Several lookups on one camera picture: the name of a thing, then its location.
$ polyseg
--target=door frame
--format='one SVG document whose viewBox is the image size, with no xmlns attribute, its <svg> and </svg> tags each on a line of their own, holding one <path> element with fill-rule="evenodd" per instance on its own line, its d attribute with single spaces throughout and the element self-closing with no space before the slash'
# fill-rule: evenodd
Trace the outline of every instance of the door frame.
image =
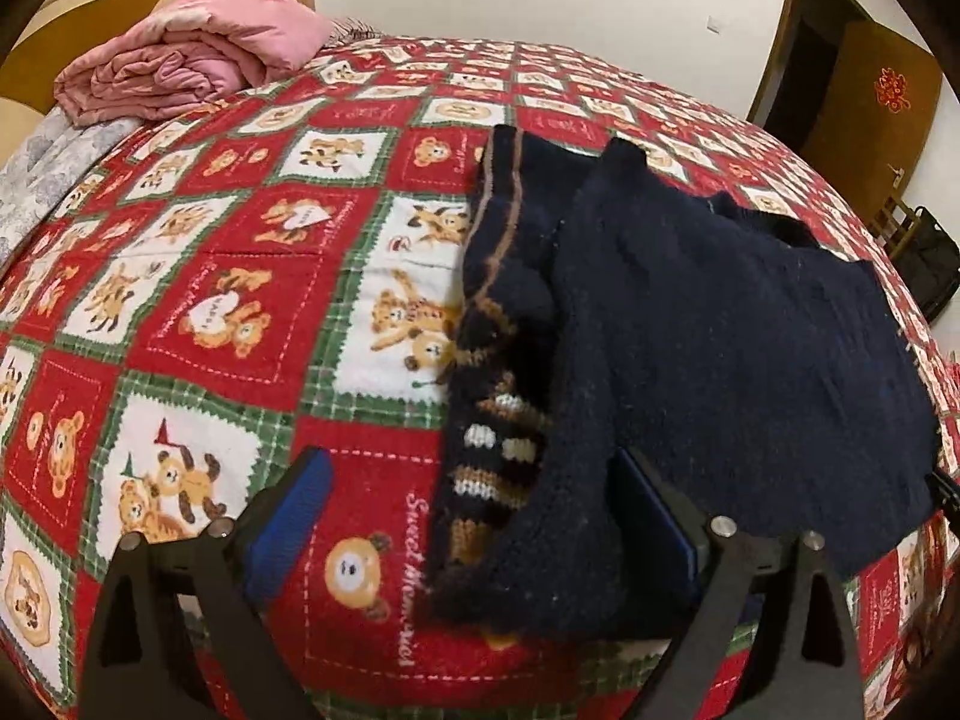
<svg viewBox="0 0 960 720">
<path fill-rule="evenodd" d="M 848 0 L 866 20 L 875 20 L 857 0 Z M 767 64 L 763 68 L 763 74 L 760 76 L 760 85 L 757 86 L 757 93 L 754 95 L 754 101 L 750 105 L 750 112 L 747 114 L 747 121 L 752 122 L 760 109 L 760 103 L 763 95 L 769 86 L 776 66 L 776 57 L 779 57 L 785 48 L 787 25 L 790 23 L 790 15 L 793 13 L 793 0 L 784 0 L 784 6 L 781 8 L 779 23 L 776 25 L 776 34 L 774 35 L 773 45 L 770 47 L 770 55 L 767 56 Z"/>
</svg>

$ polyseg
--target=metal screw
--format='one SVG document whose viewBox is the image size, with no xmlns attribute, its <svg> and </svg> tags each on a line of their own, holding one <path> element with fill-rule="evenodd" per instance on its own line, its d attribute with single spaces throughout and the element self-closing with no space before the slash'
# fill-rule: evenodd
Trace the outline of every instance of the metal screw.
<svg viewBox="0 0 960 720">
<path fill-rule="evenodd" d="M 133 552 L 134 549 L 140 546 L 141 541 L 143 541 L 143 536 L 138 531 L 124 533 L 120 538 L 120 549 L 124 552 Z"/>
<path fill-rule="evenodd" d="M 720 538 L 730 538 L 736 533 L 736 522 L 729 517 L 714 517 L 710 521 L 710 529 Z"/>
<path fill-rule="evenodd" d="M 820 552 L 827 545 L 827 540 L 816 531 L 807 531 L 803 534 L 803 543 L 814 552 Z"/>
<path fill-rule="evenodd" d="M 213 538 L 226 538 L 233 533 L 233 520 L 229 517 L 217 517 L 206 531 Z"/>
</svg>

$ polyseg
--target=pink blanket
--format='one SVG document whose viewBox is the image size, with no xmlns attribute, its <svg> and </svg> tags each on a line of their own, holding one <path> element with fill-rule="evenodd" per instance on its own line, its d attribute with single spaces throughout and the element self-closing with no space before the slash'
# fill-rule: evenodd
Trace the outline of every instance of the pink blanket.
<svg viewBox="0 0 960 720">
<path fill-rule="evenodd" d="M 78 125 L 171 119 L 292 76 L 332 29 L 296 0 L 175 0 L 67 65 L 54 97 Z"/>
</svg>

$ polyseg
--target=navy knit sweater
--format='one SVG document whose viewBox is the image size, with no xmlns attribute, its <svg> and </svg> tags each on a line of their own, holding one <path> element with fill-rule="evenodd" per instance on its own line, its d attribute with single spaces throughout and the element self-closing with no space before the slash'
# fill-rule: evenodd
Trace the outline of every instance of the navy knit sweater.
<svg viewBox="0 0 960 720">
<path fill-rule="evenodd" d="M 869 263 L 666 186 L 622 140 L 593 159 L 496 127 L 472 210 L 429 563 L 442 618 L 662 635 L 655 614 L 637 627 L 652 601 L 608 510 L 620 446 L 749 533 L 822 533 L 842 576 L 930 516 L 939 423 Z"/>
</svg>

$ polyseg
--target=red checkered bedspread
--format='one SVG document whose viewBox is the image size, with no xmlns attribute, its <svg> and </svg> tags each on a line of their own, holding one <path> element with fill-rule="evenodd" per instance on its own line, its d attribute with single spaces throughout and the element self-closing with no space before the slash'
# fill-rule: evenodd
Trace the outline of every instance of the red checkered bedspread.
<svg viewBox="0 0 960 720">
<path fill-rule="evenodd" d="M 329 717 L 623 709 L 656 646 L 578 651 L 416 614 L 464 193 L 498 122 L 590 154 L 628 138 L 683 189 L 729 190 L 802 218 L 839 257 L 872 259 L 933 402 L 960 410 L 881 250 L 761 130 L 559 46 L 342 47 L 295 79 L 136 132 L 0 287 L 0 642 L 51 707 L 75 713 L 122 533 L 165 541 L 235 517 L 320 445 L 333 493 L 267 620 Z M 957 426 L 944 420 L 956 471 Z M 939 599 L 957 546 L 935 519 L 848 585 L 874 717 L 901 689 L 901 632 Z M 731 644 L 704 716 L 731 695 L 750 640 L 744 629 Z"/>
</svg>

